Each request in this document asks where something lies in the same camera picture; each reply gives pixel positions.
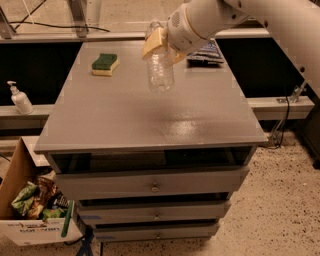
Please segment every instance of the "clear plastic bottle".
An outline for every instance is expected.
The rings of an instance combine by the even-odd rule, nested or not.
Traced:
[[[157,28],[162,27],[160,22],[153,21],[147,29],[146,39]],[[152,92],[162,93],[174,85],[173,63],[167,47],[156,49],[147,59],[148,82]]]

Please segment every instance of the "drawer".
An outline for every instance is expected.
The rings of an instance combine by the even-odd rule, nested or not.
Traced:
[[[53,153],[48,159],[61,174],[121,170],[171,169],[196,166],[244,165],[255,147],[170,149],[158,151],[98,151]]]
[[[211,237],[218,231],[216,222],[157,226],[98,228],[94,235],[101,242],[157,240],[173,238]]]
[[[160,202],[80,207],[78,214],[87,225],[204,220],[223,218],[229,201]]]
[[[242,167],[60,174],[56,183],[74,200],[233,192],[249,172]]]

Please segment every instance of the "cabinet top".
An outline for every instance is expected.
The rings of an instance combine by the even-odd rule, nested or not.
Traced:
[[[39,141],[39,152],[160,150],[254,145],[265,141],[227,64],[174,66],[175,85],[148,88],[142,40],[84,43]],[[115,53],[112,77],[94,76],[100,53]]]

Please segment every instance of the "plastic bottle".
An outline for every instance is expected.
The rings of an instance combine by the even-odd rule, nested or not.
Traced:
[[[33,106],[24,92],[20,92],[14,84],[14,81],[7,82],[10,85],[10,90],[12,92],[11,99],[14,105],[17,106],[19,112],[23,115],[30,114],[33,111]]]
[[[146,32],[146,39],[157,28],[162,27],[160,22],[153,21]],[[173,64],[167,47],[156,49],[147,59],[148,83],[151,91],[162,93],[174,85]]]

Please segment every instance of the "cardboard box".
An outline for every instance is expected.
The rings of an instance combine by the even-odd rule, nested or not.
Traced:
[[[19,139],[7,174],[0,185],[0,232],[19,246],[74,241],[80,238],[85,227],[75,210],[65,238],[61,237],[64,218],[51,218],[46,222],[15,220],[11,202],[27,181],[33,181],[38,170],[23,140]]]
[[[47,158],[42,154],[34,152],[34,147],[38,142],[39,136],[23,136],[21,137],[24,145],[27,147],[29,154],[37,167],[50,166]]]

